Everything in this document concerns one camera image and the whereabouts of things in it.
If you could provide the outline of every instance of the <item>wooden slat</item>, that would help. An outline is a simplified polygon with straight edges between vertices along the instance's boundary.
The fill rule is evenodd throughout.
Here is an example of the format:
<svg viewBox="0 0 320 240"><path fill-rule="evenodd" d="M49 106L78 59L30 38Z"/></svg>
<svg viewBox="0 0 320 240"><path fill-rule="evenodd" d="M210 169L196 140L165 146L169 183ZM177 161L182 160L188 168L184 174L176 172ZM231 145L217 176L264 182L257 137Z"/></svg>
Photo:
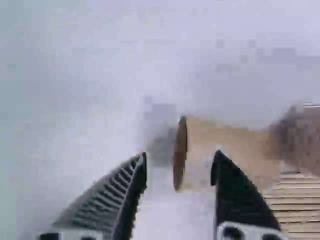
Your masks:
<svg viewBox="0 0 320 240"><path fill-rule="evenodd" d="M268 204L281 205L281 204L320 204L320 197L309 198L269 198Z"/></svg>
<svg viewBox="0 0 320 240"><path fill-rule="evenodd" d="M320 183L297 183L297 184L285 184L279 183L272 187L273 190L278 189L320 189Z"/></svg>
<svg viewBox="0 0 320 240"><path fill-rule="evenodd" d="M280 184L320 184L320 179L318 178L289 179L289 180L281 180Z"/></svg>
<svg viewBox="0 0 320 240"><path fill-rule="evenodd" d="M306 228L306 229L317 229L320 232L320 222L292 222L292 223L284 223L281 225L283 229L298 229L298 228Z"/></svg>
<svg viewBox="0 0 320 240"><path fill-rule="evenodd" d="M275 204L271 205L273 211L319 210L320 204Z"/></svg>
<svg viewBox="0 0 320 240"><path fill-rule="evenodd" d="M306 238L314 238L314 239L320 239L320 232L287 232L286 235L289 237L289 238L303 238L303 239L306 239Z"/></svg>
<svg viewBox="0 0 320 240"><path fill-rule="evenodd" d="M320 210L313 210L313 211L276 211L273 213L276 218L281 217L312 217L318 216L320 217Z"/></svg>
<svg viewBox="0 0 320 240"><path fill-rule="evenodd" d="M273 193L273 194L264 194L263 197L268 201L269 199L284 199L284 198L320 198L320 193Z"/></svg>
<svg viewBox="0 0 320 240"><path fill-rule="evenodd" d="M268 194L320 194L320 188L272 189L272 191Z"/></svg>
<svg viewBox="0 0 320 240"><path fill-rule="evenodd" d="M289 173L289 174L282 174L281 179L318 179L318 177L309 175L309 174L301 174L301 173Z"/></svg>
<svg viewBox="0 0 320 240"><path fill-rule="evenodd" d="M295 216L295 217L278 217L280 224L284 223L309 223L309 222L320 222L320 216Z"/></svg>

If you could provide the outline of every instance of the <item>white surface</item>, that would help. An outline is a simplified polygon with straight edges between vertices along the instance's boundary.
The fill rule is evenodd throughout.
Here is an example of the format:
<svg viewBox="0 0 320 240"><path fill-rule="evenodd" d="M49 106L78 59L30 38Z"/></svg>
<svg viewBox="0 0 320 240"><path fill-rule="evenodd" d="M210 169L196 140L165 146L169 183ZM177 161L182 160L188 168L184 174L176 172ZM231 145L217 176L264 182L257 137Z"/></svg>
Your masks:
<svg viewBox="0 0 320 240"><path fill-rule="evenodd" d="M291 103L320 102L319 6L0 1L0 239L30 239L46 228L181 113L255 128ZM141 121L145 96L175 112L153 122L155 110ZM154 178L166 188L141 215L137 228L148 228L140 239L210 239L205 214L192 207L206 208L206 198L175 198L169 178Z"/></svg>

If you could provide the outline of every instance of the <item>gray background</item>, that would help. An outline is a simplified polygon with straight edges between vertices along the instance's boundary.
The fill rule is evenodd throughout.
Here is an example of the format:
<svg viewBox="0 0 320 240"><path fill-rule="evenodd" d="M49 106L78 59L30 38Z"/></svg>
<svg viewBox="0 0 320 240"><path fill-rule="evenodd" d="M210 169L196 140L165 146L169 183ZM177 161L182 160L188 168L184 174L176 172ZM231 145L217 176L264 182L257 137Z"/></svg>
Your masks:
<svg viewBox="0 0 320 240"><path fill-rule="evenodd" d="M260 128L320 102L319 7L1 0L0 238L32 239L181 114ZM176 196L168 156L150 155L135 239L211 239L211 196Z"/></svg>

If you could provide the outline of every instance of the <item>cardboard tube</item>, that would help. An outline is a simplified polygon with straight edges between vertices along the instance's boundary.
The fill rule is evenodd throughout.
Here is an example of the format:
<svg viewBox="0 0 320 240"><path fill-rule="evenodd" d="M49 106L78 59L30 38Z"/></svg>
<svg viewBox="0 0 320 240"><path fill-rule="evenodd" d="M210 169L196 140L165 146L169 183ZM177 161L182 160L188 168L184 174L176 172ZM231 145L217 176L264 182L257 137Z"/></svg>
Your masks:
<svg viewBox="0 0 320 240"><path fill-rule="evenodd" d="M183 117L178 125L173 156L174 188L178 192L212 189L212 160L216 150L222 148L222 152L262 191L280 180L281 161L266 157L268 144L268 134L264 131Z"/></svg>

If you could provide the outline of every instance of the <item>white wall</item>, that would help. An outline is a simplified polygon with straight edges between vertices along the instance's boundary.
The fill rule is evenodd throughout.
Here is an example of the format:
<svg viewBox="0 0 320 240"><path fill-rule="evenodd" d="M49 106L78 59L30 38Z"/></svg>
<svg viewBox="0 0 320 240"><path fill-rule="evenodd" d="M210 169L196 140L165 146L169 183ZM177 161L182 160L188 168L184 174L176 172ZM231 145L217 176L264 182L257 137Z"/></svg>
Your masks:
<svg viewBox="0 0 320 240"><path fill-rule="evenodd" d="M158 134L149 131L156 117L141 121L147 96L175 108L154 123L159 129L182 113L261 127L296 101L319 101L319 7L317 0L0 1L0 238L30 239L92 181L143 150ZM154 189L162 198L150 197L143 215L150 221L157 206L187 211L175 218L161 211L155 227L206 229L191 228L201 222L184 201L191 198Z"/></svg>

